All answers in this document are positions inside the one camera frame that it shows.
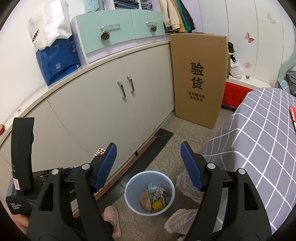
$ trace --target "small sticker on wall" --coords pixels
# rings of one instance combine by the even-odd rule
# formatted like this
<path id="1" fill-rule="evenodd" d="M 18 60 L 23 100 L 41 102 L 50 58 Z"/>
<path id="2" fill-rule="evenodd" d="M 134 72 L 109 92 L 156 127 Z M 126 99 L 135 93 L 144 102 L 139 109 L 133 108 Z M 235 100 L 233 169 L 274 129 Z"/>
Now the small sticker on wall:
<path id="1" fill-rule="evenodd" d="M 20 185 L 19 185 L 19 183 L 18 183 L 18 179 L 13 179 L 13 182 L 14 182 L 14 184 L 15 184 L 15 189 L 16 190 L 20 190 Z"/>
<path id="2" fill-rule="evenodd" d="M 249 69 L 249 68 L 252 68 L 253 65 L 252 65 L 250 62 L 247 62 L 247 63 L 244 63 L 243 67 L 244 67 L 245 69 Z"/>
<path id="3" fill-rule="evenodd" d="M 255 39 L 253 38 L 250 38 L 250 34 L 249 32 L 247 32 L 246 36 L 245 36 L 245 39 L 248 40 L 248 43 L 252 43 Z"/>
<path id="4" fill-rule="evenodd" d="M 267 19 L 272 23 L 276 23 L 276 21 L 274 19 L 271 18 L 270 12 L 267 12 Z"/>

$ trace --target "blue gripper pad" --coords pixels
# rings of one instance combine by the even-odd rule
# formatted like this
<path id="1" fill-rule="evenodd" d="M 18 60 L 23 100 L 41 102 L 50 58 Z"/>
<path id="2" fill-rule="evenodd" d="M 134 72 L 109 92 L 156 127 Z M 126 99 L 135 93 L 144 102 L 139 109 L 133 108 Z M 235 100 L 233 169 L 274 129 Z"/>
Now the blue gripper pad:
<path id="1" fill-rule="evenodd" d="M 105 158 L 103 159 L 102 164 L 96 172 L 96 183 L 94 187 L 97 191 L 100 188 L 104 187 L 117 156 L 117 146 L 114 143 L 111 143 L 110 145 L 106 150 L 107 153 L 104 153 Z"/>
<path id="2" fill-rule="evenodd" d="M 202 171 L 199 169 L 194 160 L 194 152 L 190 148 L 187 142 L 181 144 L 181 157 L 190 176 L 192 184 L 198 189 L 202 190 L 204 185 L 202 184 Z"/>

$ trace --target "blue bag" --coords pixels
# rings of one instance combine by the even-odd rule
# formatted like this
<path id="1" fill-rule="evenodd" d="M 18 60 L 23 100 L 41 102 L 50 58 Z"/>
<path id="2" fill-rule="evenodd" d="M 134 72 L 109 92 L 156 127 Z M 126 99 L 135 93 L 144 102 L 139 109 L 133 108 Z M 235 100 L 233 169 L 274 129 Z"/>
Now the blue bag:
<path id="1" fill-rule="evenodd" d="M 36 52 L 42 76 L 47 85 L 58 81 L 80 66 L 73 36 L 57 39 L 50 47 Z"/>

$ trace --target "metal screw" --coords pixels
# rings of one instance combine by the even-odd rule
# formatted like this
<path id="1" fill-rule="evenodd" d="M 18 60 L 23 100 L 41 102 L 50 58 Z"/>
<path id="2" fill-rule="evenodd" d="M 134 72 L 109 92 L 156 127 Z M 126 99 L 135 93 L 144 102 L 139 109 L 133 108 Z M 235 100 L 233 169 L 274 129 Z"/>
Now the metal screw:
<path id="1" fill-rule="evenodd" d="M 53 169 L 53 170 L 52 170 L 52 174 L 53 174 L 53 175 L 56 175 L 56 174 L 58 174 L 58 173 L 59 173 L 59 170 L 58 170 L 58 169 Z"/>
<path id="2" fill-rule="evenodd" d="M 210 169 L 214 169 L 216 167 L 216 165 L 214 163 L 209 163 L 207 165 L 207 167 L 210 168 Z"/>
<path id="3" fill-rule="evenodd" d="M 88 163 L 85 163 L 85 164 L 83 164 L 82 166 L 81 166 L 81 168 L 83 169 L 83 170 L 87 170 L 88 168 L 90 168 L 91 166 L 88 164 Z"/>
<path id="4" fill-rule="evenodd" d="M 245 171 L 245 169 L 240 168 L 239 173 L 243 175 L 243 174 L 246 174 L 246 171 Z"/>

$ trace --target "mint green drawer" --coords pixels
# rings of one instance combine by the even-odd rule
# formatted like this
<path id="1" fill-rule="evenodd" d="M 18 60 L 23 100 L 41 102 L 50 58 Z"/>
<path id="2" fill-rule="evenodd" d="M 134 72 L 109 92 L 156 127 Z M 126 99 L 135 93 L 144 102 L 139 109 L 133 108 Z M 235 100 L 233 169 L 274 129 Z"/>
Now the mint green drawer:
<path id="1" fill-rule="evenodd" d="M 131 16 L 133 18 L 133 25 L 135 28 L 137 39 L 165 35 L 165 29 L 163 27 L 163 16 L 161 12 L 131 9 Z M 151 22 L 153 22 L 154 25 L 156 22 L 156 32 L 152 32 L 150 30 Z"/>
<path id="2" fill-rule="evenodd" d="M 85 53 L 119 42 L 135 39 L 135 30 L 129 9 L 89 12 L 76 17 Z M 101 39 L 101 27 L 110 33 L 108 40 Z"/>

